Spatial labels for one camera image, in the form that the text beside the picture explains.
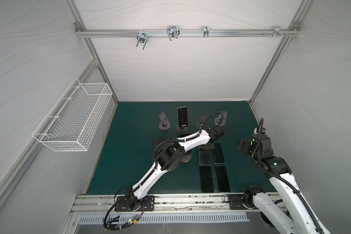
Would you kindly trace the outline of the phone from lilac front stand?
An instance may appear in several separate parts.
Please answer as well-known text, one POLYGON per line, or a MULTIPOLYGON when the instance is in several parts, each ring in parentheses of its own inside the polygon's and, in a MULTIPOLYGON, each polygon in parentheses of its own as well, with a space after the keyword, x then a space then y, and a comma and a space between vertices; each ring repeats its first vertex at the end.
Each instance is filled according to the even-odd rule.
POLYGON ((213 160, 215 164, 225 163, 225 157, 223 154, 222 145, 220 142, 216 142, 214 149, 212 150, 213 160))

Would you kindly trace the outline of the phone from lilac stand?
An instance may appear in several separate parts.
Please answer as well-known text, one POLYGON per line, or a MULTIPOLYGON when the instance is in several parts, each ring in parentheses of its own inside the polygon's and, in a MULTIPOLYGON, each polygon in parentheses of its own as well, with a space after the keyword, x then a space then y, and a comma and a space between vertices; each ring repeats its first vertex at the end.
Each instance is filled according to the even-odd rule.
POLYGON ((220 142, 216 142, 214 149, 212 150, 213 160, 215 164, 225 163, 225 157, 223 154, 222 145, 220 142))
POLYGON ((211 167, 210 166, 200 166, 199 173, 200 173, 201 191, 203 193, 213 193, 214 192, 214 185, 213 185, 211 167))

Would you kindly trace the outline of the pink phone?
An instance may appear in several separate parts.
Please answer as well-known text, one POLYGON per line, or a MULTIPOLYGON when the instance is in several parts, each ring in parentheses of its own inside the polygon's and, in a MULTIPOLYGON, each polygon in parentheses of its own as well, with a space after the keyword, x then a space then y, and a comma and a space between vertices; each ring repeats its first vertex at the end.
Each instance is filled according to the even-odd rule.
POLYGON ((209 149, 199 149, 199 165, 200 166, 211 165, 211 152, 209 149))

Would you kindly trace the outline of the wooden round phone stand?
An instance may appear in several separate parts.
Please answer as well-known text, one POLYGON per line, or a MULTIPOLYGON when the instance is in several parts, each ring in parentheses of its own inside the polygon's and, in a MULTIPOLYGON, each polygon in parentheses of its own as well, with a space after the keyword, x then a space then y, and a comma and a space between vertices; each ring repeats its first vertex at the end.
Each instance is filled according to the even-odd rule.
POLYGON ((187 154, 187 155, 184 155, 184 156, 181 158, 181 162, 187 163, 187 162, 189 162, 191 159, 192 159, 192 154, 187 154))

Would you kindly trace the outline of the phone from grey stand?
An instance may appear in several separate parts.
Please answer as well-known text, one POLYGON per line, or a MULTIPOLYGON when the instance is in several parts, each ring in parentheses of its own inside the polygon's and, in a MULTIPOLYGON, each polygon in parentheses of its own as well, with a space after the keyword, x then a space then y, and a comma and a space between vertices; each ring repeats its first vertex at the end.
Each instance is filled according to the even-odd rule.
POLYGON ((220 193, 231 192, 227 168, 225 166, 215 166, 217 188, 220 193))

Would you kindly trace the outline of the lilac front phone stand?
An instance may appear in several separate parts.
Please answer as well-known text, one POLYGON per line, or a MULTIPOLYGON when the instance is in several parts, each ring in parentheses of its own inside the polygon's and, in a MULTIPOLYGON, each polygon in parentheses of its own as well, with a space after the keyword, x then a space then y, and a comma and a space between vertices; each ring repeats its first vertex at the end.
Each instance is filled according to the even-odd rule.
POLYGON ((160 113, 159 119, 160 119, 159 128, 161 130, 166 131, 170 129, 171 125, 170 125, 169 119, 167 118, 164 112, 160 113))

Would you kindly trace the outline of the phone from lilac back stand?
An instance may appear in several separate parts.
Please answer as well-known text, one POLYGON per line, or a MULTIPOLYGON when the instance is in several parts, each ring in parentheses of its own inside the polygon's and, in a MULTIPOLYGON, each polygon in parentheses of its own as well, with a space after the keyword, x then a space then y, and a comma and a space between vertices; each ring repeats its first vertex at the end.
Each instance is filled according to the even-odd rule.
POLYGON ((199 173, 200 173, 201 191, 203 193, 213 193, 214 192, 214 185, 213 185, 211 167, 210 166, 200 166, 199 173))

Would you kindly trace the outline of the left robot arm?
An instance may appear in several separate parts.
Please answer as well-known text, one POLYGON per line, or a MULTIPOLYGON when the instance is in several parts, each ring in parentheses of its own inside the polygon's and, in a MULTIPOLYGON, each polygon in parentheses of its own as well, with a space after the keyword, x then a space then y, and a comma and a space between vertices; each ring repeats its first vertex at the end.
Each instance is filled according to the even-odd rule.
POLYGON ((223 135, 224 129, 220 125, 209 127, 201 124, 200 129, 193 134, 161 142, 153 151, 154 163, 151 168, 124 196, 118 198, 113 206, 114 210, 136 211, 155 183, 164 174, 176 169, 187 152, 200 146, 210 146, 223 135))

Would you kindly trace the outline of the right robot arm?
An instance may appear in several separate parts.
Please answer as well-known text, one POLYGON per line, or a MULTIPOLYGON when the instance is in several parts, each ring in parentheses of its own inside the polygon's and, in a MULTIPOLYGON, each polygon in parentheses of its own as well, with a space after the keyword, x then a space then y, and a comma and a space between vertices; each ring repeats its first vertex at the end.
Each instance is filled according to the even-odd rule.
POLYGON ((258 185, 246 188, 242 196, 245 208, 259 209, 262 219, 281 234, 330 233, 304 198, 287 162, 274 155, 271 139, 266 134, 253 134, 251 140, 240 139, 238 149, 250 155, 253 165, 269 179, 287 212, 282 211, 258 185))

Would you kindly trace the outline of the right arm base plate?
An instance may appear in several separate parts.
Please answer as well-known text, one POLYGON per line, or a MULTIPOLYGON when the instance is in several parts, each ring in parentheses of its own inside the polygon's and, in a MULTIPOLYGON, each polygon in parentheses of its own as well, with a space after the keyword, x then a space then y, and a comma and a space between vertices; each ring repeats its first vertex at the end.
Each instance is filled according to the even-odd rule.
POLYGON ((230 194, 227 196, 227 202, 230 210, 246 210, 243 204, 243 195, 230 194))

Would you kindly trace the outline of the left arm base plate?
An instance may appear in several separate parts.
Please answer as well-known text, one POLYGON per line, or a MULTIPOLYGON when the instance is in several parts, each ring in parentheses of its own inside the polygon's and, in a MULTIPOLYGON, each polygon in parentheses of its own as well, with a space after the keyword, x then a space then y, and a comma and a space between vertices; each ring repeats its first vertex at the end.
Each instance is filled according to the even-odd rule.
POLYGON ((154 196, 145 196, 142 199, 132 199, 131 197, 125 198, 120 196, 117 199, 117 206, 115 212, 139 212, 139 211, 153 211, 155 205, 154 196))

